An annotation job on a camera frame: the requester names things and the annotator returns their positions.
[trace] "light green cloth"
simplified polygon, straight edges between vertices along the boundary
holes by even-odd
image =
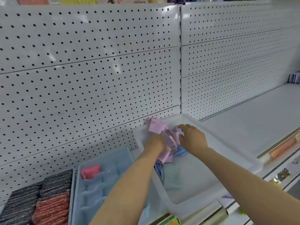
[[[176,163],[163,164],[164,181],[163,187],[165,190],[181,189],[180,169]]]

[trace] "white perforated panel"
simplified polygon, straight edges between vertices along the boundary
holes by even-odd
[[[203,119],[285,83],[288,68],[202,96],[182,104],[182,113]]]
[[[77,167],[86,160],[121,147],[136,148],[132,128],[146,123],[151,117],[163,118],[178,113],[180,106],[175,106],[0,166],[0,199],[13,190],[41,181],[66,167]]]
[[[299,25],[297,0],[192,2],[181,8],[182,45]]]
[[[0,165],[180,104],[179,47],[0,75]]]
[[[0,73],[179,46],[166,5],[0,6]]]
[[[182,47],[182,77],[296,47],[299,28],[203,42]]]
[[[275,71],[288,66],[295,50],[296,48],[292,48],[182,78],[182,103],[242,82],[255,82],[256,80],[259,82],[261,78],[265,77],[272,80]]]

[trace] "hand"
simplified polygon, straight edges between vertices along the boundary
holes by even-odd
[[[153,133],[145,141],[145,152],[155,153],[157,156],[166,149],[163,135]]]
[[[179,135],[180,144],[190,154],[195,156],[197,152],[208,149],[204,133],[196,127],[186,124],[178,125],[178,128],[180,128],[184,133],[184,136],[181,134]]]

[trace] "forearm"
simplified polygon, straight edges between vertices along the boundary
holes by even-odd
[[[158,154],[142,152],[115,184],[90,225],[137,224]]]
[[[195,155],[219,179],[256,225],[299,224],[300,201],[211,148]]]

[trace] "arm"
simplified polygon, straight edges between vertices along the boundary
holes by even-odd
[[[134,225],[139,222],[157,156],[165,148],[161,134],[153,134],[144,151],[122,175],[89,225]]]
[[[179,125],[180,143],[219,179],[255,225],[296,225],[300,201],[209,148],[203,132]]]

